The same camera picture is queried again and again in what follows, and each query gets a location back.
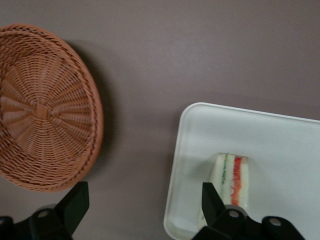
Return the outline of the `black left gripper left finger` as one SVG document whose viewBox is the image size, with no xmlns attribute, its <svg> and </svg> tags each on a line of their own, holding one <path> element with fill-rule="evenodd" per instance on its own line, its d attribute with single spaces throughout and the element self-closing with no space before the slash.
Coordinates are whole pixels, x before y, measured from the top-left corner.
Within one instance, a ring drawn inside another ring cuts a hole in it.
<svg viewBox="0 0 320 240">
<path fill-rule="evenodd" d="M 2 240 L 71 240 L 90 206 L 89 186 L 78 182 L 55 206 L 40 209 L 23 221 L 0 217 Z"/>
</svg>

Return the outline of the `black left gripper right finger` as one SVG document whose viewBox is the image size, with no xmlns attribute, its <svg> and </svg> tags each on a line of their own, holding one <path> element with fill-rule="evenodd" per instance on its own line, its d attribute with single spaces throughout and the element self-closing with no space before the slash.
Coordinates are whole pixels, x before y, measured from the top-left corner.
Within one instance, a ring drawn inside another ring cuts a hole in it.
<svg viewBox="0 0 320 240">
<path fill-rule="evenodd" d="M 256 222 L 237 206 L 227 206 L 214 185 L 202 184 L 201 207 L 207 225 L 195 240 L 303 240 L 304 237 L 287 219 L 265 216 Z"/>
</svg>

